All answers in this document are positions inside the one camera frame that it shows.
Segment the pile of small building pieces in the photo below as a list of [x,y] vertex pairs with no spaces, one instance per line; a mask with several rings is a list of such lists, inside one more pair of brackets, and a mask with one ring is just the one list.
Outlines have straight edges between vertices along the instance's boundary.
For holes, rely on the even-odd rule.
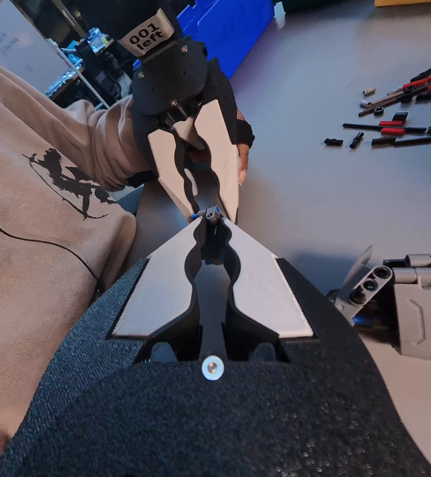
[[[410,79],[410,81],[401,87],[398,87],[392,91],[389,91],[387,95],[378,100],[364,100],[360,102],[361,112],[358,117],[361,119],[363,117],[373,116],[381,117],[385,109],[394,105],[405,105],[409,106],[412,102],[415,104],[422,103],[431,103],[431,68],[421,72],[419,75]],[[409,113],[407,110],[402,110],[396,112],[390,120],[381,120],[374,125],[380,125],[381,122],[395,122],[395,124],[404,124],[408,127],[408,116]],[[371,140],[371,146],[373,148],[379,148],[384,146],[389,147],[410,147],[410,146],[423,146],[431,144],[431,136],[427,134],[415,134],[415,135],[402,135],[402,136],[391,136],[384,135],[376,131],[356,131],[357,134],[351,140],[349,144],[350,150],[356,150],[362,141],[366,132],[378,133],[379,136]]]

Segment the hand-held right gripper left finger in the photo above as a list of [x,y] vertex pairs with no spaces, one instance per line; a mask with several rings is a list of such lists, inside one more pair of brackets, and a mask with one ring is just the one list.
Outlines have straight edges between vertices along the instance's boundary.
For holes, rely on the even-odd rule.
[[111,337],[167,342],[174,351],[200,351],[195,277],[205,240],[206,220],[199,217],[147,257]]

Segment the grey desk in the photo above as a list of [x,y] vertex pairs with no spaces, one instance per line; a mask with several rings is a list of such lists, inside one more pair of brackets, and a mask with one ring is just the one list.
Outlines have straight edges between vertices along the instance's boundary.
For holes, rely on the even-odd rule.
[[[357,150],[348,143],[361,90],[386,92],[431,67],[431,3],[375,8],[374,1],[344,1],[286,14],[276,8],[232,78],[240,109],[255,134],[248,175],[240,192],[238,225],[313,286],[324,324],[332,322],[320,292],[341,285],[355,258],[374,245],[373,261],[431,252],[431,145]],[[389,410],[384,381],[349,385],[354,399],[328,397],[337,375],[314,364],[299,367],[237,362],[223,384],[242,405],[233,413],[196,391],[208,415],[195,423],[229,426],[228,440],[208,430],[161,454],[142,476],[431,476],[415,463],[406,439],[431,459],[431,361],[403,357],[386,343],[358,339],[375,361],[397,405]]]

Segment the grey eye block unit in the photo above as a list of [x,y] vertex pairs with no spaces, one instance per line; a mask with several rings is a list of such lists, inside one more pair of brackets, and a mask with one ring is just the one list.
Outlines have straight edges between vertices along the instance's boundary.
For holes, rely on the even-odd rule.
[[431,361],[431,254],[371,267],[372,251],[369,245],[327,298],[355,329],[386,338],[403,356]]

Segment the person's left hand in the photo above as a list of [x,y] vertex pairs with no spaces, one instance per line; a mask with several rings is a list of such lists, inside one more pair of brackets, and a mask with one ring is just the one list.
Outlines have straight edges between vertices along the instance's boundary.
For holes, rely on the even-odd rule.
[[238,183],[241,186],[248,171],[248,158],[249,150],[253,142],[253,131],[251,125],[245,120],[240,110],[237,110],[236,140],[240,158]]

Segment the black block piece blue pins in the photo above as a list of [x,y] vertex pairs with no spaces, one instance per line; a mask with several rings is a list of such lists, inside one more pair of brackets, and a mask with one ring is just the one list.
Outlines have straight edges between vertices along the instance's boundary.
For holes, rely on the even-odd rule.
[[201,247],[201,259],[205,265],[220,266],[224,264],[224,237],[222,222],[207,223],[206,238]]

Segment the person's left forearm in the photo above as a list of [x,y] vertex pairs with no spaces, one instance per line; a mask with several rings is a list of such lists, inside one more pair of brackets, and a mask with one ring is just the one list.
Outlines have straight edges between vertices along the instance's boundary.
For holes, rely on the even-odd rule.
[[62,110],[64,155],[108,191],[156,180],[136,145],[131,96],[97,111],[85,100]]

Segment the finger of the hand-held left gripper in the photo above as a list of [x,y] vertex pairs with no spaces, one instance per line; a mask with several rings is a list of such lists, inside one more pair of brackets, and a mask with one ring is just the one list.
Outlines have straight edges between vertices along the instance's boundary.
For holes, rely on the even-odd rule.
[[239,207],[239,152],[232,144],[218,100],[204,104],[194,122],[199,139],[210,152],[210,166],[225,214],[237,223]]
[[175,133],[158,129],[148,135],[158,181],[182,215],[193,220],[200,208],[195,179],[189,170],[186,149]]

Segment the blue storage bin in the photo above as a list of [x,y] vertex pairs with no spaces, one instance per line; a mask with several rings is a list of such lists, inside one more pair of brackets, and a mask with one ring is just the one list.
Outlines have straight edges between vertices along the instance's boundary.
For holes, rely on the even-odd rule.
[[271,0],[196,0],[178,14],[184,35],[203,42],[231,78],[274,17]]

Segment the grey connector black axle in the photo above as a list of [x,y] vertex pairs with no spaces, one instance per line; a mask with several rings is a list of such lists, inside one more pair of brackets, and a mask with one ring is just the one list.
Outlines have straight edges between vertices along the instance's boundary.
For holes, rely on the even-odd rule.
[[204,217],[208,224],[216,226],[221,217],[221,210],[219,206],[212,206],[197,212],[198,217]]

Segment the white whiteboard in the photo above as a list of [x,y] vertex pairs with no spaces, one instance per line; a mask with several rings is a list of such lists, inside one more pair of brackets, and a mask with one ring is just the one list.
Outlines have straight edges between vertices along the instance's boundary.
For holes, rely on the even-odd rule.
[[45,39],[11,1],[0,1],[0,66],[28,82],[49,98],[80,79],[104,105],[92,87],[52,39]]

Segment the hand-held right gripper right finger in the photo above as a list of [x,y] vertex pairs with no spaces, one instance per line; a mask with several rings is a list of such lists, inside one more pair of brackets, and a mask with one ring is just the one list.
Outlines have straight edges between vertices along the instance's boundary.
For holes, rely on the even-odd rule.
[[225,314],[225,335],[245,352],[261,343],[276,346],[311,341],[314,331],[300,306],[278,257],[228,218],[224,268],[230,277]]

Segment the person in beige hoodie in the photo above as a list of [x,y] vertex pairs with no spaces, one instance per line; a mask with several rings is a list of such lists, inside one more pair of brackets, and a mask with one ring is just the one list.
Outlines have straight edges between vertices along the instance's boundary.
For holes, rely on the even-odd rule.
[[62,152],[62,108],[0,67],[0,456],[136,222]]

